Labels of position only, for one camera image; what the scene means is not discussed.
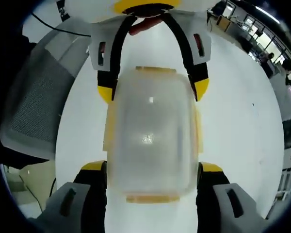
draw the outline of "white surface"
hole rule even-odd
[[[55,28],[62,22],[57,4],[54,1],[44,1],[37,6],[33,13]],[[51,30],[35,17],[29,15],[24,22],[23,35],[27,36],[30,42],[38,43]]]
[[[127,195],[174,196],[196,189],[196,110],[186,76],[125,71],[109,108],[115,116],[109,186]]]
[[[152,54],[152,59],[140,55],[145,53]],[[185,74],[177,41],[164,24],[128,36],[121,61],[121,66],[170,67]],[[238,183],[257,202],[258,212],[265,217],[277,192],[284,154],[272,86],[257,63],[216,35],[212,35],[208,70],[210,84],[197,104],[204,142],[199,160],[221,166],[230,182]],[[58,187],[73,181],[84,164],[106,159],[102,151],[106,111],[97,93],[97,73],[88,59],[72,86],[59,126]],[[171,204],[127,204],[125,197],[109,190],[107,197],[106,232],[196,232],[196,190]]]

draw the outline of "floor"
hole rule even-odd
[[[223,37],[224,39],[241,49],[240,44],[234,38],[223,32],[216,26],[215,19],[210,19],[210,21],[211,23],[209,23],[207,26],[208,31],[211,31],[212,33]],[[32,192],[34,198],[38,200],[41,209],[45,209],[46,201],[49,197],[51,186],[55,179],[55,161],[29,165],[24,167],[22,170],[8,168],[6,172],[13,173],[16,176],[21,176],[24,182],[25,189],[29,189],[30,192]]]

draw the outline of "black strap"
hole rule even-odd
[[[188,72],[190,84],[194,92],[195,99],[197,100],[197,92],[194,83],[208,78],[207,64],[201,63],[194,65],[190,43],[180,25],[169,13],[163,14],[160,17],[167,24],[169,29],[173,32],[174,36],[176,37],[176,40],[180,47],[183,64]]]
[[[204,171],[199,163],[197,183],[197,233],[219,233],[221,229],[221,214],[218,198],[213,186],[229,183],[223,171]]]
[[[137,18],[135,16],[128,16],[124,19],[114,37],[114,41],[112,44],[110,54],[110,71],[99,70],[97,73],[98,86],[112,88],[112,100],[114,99],[118,74],[121,68],[120,62],[124,40],[129,29],[136,20]]]
[[[90,185],[81,214],[81,232],[105,233],[107,162],[102,164],[101,170],[81,170],[74,183]]]

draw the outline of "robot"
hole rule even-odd
[[[57,190],[47,201],[46,209],[32,222],[46,232],[105,232],[107,187],[120,190],[129,203],[148,205],[178,201],[197,188],[195,204],[199,233],[263,231],[266,220],[257,214],[254,200],[237,184],[230,184],[220,167],[198,162],[202,146],[194,102],[202,99],[209,85],[207,61],[211,39],[205,28],[206,9],[216,2],[66,0],[70,15],[92,23],[90,56],[97,70],[98,92],[109,105],[104,144],[108,162],[83,166],[74,182]],[[121,73],[121,50],[129,29],[137,18],[151,17],[159,18],[172,31],[187,77],[164,67],[140,66]],[[154,84],[166,90],[162,93],[153,88]],[[143,87],[144,92],[140,94],[143,97],[129,100],[130,94],[138,92],[137,86]],[[179,89],[177,98],[184,100],[181,103],[186,106],[185,116],[179,114],[184,108],[177,105],[177,98],[174,98],[175,86]],[[152,120],[143,118],[145,108]],[[166,120],[167,115],[177,117]],[[124,123],[126,118],[130,119],[127,124]],[[177,124],[180,126],[177,128],[186,130],[164,131]],[[144,134],[141,144],[136,137],[129,137],[151,127],[155,134]],[[189,149],[166,150],[170,140],[181,141],[183,148]]]

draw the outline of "container lid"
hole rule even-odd
[[[177,196],[194,187],[196,111],[187,77],[155,67],[124,71],[109,108],[110,187],[150,196]]]

